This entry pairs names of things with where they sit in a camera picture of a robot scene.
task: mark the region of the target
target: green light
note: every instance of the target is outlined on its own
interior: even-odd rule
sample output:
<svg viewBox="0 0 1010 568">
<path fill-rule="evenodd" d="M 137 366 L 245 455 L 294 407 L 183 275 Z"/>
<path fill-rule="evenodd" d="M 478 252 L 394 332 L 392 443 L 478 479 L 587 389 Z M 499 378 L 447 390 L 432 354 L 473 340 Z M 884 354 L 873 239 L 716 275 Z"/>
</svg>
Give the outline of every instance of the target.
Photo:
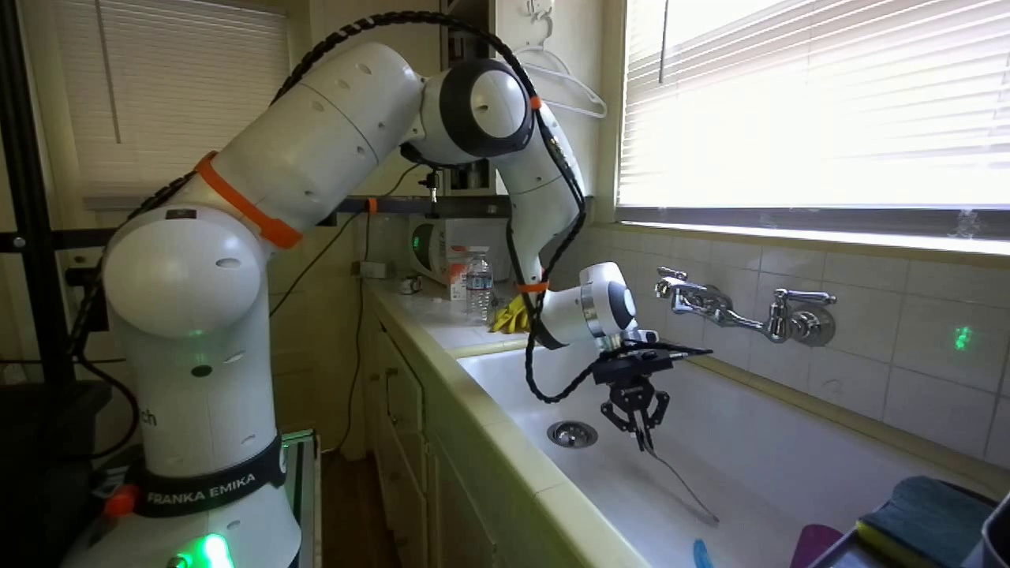
<svg viewBox="0 0 1010 568">
<path fill-rule="evenodd" d="M 206 535 L 174 556 L 174 568 L 234 568 L 229 546 L 220 535 Z"/>
<path fill-rule="evenodd" d="M 968 328 L 968 324 L 958 324 L 958 328 L 953 328 L 953 351 L 955 354 L 964 354 L 968 348 L 972 348 L 972 340 L 975 340 L 975 328 Z"/>
</svg>

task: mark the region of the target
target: window blind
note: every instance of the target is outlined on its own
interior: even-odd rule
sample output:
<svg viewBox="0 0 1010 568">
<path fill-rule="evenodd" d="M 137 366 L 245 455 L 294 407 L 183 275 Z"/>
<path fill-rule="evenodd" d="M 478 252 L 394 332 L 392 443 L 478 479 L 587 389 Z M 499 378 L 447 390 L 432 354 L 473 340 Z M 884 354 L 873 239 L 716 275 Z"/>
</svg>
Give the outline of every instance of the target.
<svg viewBox="0 0 1010 568">
<path fill-rule="evenodd" d="M 55 0 L 75 192 L 128 209 L 217 152 L 288 74 L 288 20 L 210 0 Z"/>
<path fill-rule="evenodd" d="M 1010 209 L 1010 0 L 632 0 L 621 130 L 617 209 Z"/>
</svg>

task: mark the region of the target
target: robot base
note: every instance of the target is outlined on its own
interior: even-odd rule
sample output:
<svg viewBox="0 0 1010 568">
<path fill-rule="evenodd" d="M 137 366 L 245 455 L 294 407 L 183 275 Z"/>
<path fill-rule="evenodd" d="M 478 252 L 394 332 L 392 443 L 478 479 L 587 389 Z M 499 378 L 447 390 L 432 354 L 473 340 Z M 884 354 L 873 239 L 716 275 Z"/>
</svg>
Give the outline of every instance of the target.
<svg viewBox="0 0 1010 568">
<path fill-rule="evenodd" d="M 288 568 L 298 552 L 298 528 L 288 496 L 263 486 L 225 507 L 96 520 L 69 550 L 66 568 Z"/>
</svg>

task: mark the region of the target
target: chrome faucet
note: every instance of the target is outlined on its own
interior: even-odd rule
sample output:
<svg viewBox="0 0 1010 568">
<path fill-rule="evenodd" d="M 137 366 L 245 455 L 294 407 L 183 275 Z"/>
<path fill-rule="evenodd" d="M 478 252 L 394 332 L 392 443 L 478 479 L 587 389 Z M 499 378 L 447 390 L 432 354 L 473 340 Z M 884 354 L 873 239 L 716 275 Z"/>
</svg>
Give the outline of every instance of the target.
<svg viewBox="0 0 1010 568">
<path fill-rule="evenodd" d="M 768 311 L 768 318 L 749 318 L 732 311 L 732 300 L 716 283 L 687 281 L 687 272 L 655 268 L 660 281 L 652 295 L 668 300 L 673 317 L 702 317 L 720 328 L 749 328 L 765 336 L 772 343 L 799 340 L 808 348 L 821 348 L 833 338 L 837 321 L 828 312 L 828 303 L 837 303 L 828 290 L 789 290 L 777 287 L 777 297 Z"/>
</svg>

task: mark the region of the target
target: tiled wall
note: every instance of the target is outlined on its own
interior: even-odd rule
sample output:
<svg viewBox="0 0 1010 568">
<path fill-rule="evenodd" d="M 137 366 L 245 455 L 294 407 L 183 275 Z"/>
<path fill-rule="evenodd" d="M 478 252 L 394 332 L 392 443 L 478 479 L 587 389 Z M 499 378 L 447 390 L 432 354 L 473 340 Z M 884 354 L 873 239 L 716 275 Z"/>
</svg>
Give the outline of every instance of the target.
<svg viewBox="0 0 1010 568">
<path fill-rule="evenodd" d="M 837 242 L 700 236 L 592 228 L 576 263 L 615 260 L 638 317 L 668 340 L 958 455 L 1010 467 L 1010 263 Z M 652 297 L 655 264 L 723 287 L 736 311 L 768 317 L 772 287 L 840 297 L 828 348 L 770 343 L 700 317 L 668 317 Z"/>
</svg>

